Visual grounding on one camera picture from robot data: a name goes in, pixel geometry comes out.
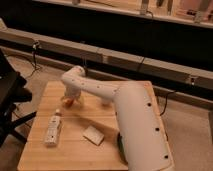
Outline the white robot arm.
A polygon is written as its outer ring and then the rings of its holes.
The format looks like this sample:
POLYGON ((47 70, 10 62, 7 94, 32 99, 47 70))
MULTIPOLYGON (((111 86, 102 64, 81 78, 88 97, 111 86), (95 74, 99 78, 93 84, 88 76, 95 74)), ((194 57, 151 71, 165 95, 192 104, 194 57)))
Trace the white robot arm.
POLYGON ((61 81, 68 97, 85 91, 114 103, 129 171, 175 171, 164 130, 142 84, 124 81, 116 85, 88 79, 81 66, 65 72, 61 81))

